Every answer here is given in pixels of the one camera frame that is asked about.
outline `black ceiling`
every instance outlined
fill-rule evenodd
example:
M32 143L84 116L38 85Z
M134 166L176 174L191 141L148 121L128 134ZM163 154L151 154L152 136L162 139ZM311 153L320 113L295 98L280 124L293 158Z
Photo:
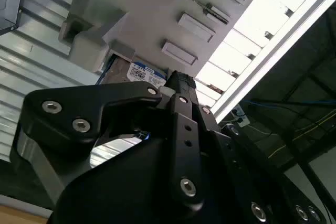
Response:
M274 100L279 102L336 101L336 4L333 4L282 59L247 94L240 105L252 122L243 131L267 156L284 146L283 137L295 131L294 137L316 126L316 129L295 140L300 151L309 158L336 145L329 140L336 117L332 116L321 126L315 121L336 109L336 104L281 104L284 108L264 107L246 101ZM297 129L312 125L305 130ZM270 160L286 169L294 164L286 147L276 152Z

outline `bolt head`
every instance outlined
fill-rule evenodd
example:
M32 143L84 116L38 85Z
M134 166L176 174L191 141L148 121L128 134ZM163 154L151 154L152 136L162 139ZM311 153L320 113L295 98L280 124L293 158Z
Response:
M320 216L319 216L318 213L314 210L313 207L308 207L308 210L309 210L309 212L311 213L311 215L313 215L313 217L314 217L318 222L321 221Z
M301 217L302 220L307 221L308 220L308 215L306 214L306 212L298 205L295 206L296 212L298 213L298 215Z
M207 108L207 107L202 107L202 110L207 113L207 114L210 114L210 110Z
M78 131L80 133L85 133L85 132L88 132L90 130L91 125L85 119L75 119L72 122L72 127L75 131Z
M154 89L152 89L152 88L148 88L147 90L148 90L148 92L150 92L151 94L157 94L157 91L154 90Z
M234 128L234 127L231 127L231 131L235 134L235 135L239 135L239 131L236 129L236 128Z
M55 101L45 101L42 103L42 108L45 112L50 114L57 114L62 110L61 104Z
M260 221L260 222L266 222L266 214L264 210L255 202L251 203L251 211L253 215Z
M182 192L188 196L188 197L194 197L196 195L196 187L194 185L194 183L187 179L187 178L183 178L180 181L180 187Z
M183 103L187 103L187 99L185 99L184 97L180 97L180 101L183 102Z

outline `cable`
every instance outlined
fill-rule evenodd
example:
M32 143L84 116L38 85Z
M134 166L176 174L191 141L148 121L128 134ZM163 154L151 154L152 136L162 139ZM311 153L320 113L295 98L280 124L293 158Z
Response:
M271 136L271 135L276 135L276 136L278 136L278 134L276 134L276 133L273 133L273 132L264 132L264 131L261 131L260 129L255 128L255 127L253 127L253 126L251 126L251 125L248 125L247 127L249 127L249 128L251 128L251 129L254 129L254 130L258 131L258 132L260 132L261 134L265 134L265 135L269 135L269 136Z
M322 202L322 204L323 204L324 208L326 209L326 212L327 212L327 215L328 215L330 224L332 224L331 217L330 217L330 214L329 214L329 210L327 209L327 206L324 204L324 202Z
M325 123L327 120L331 119L331 118L334 117L335 115L336 115L336 113L333 113L330 117L328 117L327 119L325 119L325 120L323 120L322 122L320 122L319 125L321 125L322 123ZM312 130L314 130L314 129L316 129L317 127L319 127L319 125L318 125L318 126L315 126L314 128L311 128L311 129L308 130L308 131L305 131L305 132L302 133L301 135L295 137L292 141L294 141L294 140L296 140L296 139L299 139L300 137L306 135L307 133L309 133L309 132L311 132ZM282 147L276 149L271 155L268 156L268 158L274 156L278 151L282 150L282 149L285 148L285 147L286 147L286 146L284 145L284 146L282 146Z
M299 115L300 117L302 118L305 118L307 119L308 121L312 122L313 124L319 126L315 121L313 121L312 119L308 118L307 116L301 114L300 112L297 112L295 110L292 110L288 107L285 107L285 106L280 106L280 105L276 105L276 106L273 106L273 105L265 105L265 104L262 104L262 103L257 103L257 102L251 102L251 101L247 101L247 100L242 100L243 102L248 102L248 103L251 103L251 104L254 104L254 105L257 105L257 106L267 106L268 108L282 108L282 109L285 109L285 110L289 110L291 111L292 113L295 113L297 115Z
M102 82L102 80L104 79L104 77L105 77L107 71L110 70L110 68L112 67L112 65L113 65L113 63L114 63L114 61L115 61L116 58L117 58L117 57L116 57L115 55L112 55L112 56L110 57L110 59L108 59L108 61L107 61L107 63L106 63L106 67L105 67L103 73L100 75L98 81L96 82L96 85L99 85L99 84Z
M253 102L253 101L249 101L249 100L242 100L242 102L261 104L259 102ZM300 103L306 103L306 104L319 104L319 103L323 103L323 104L336 104L336 100L330 100L330 101L303 101L303 102L300 102Z
M322 118L320 118L320 119L318 119L317 121L316 121L316 123L318 123L318 122L320 122L320 121L322 121L323 119L325 119L328 115L330 115L331 113L333 113L333 112L335 112L336 111L336 109L335 110L332 110L332 111L330 111L328 114L326 114L325 116L323 116ZM305 130L305 129L307 129L307 128L309 128L309 127L311 127L312 125L314 125L313 123L312 124L309 124L309 125L307 125L307 126L305 126L305 127L302 127L302 128L299 128L299 129L296 129L295 131L296 132L298 132L298 131L302 131L302 130Z

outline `black metal bracket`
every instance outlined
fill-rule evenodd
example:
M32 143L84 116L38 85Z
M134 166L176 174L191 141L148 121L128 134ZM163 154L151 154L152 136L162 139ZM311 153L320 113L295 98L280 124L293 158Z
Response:
M53 194L49 223L302 223L297 206L305 223L317 223L309 206L325 223L246 137L232 125L220 133L191 77L175 72L166 86L176 92L166 103L146 82L25 98L10 156L16 167L31 164ZM141 131L150 139L88 167L95 145Z

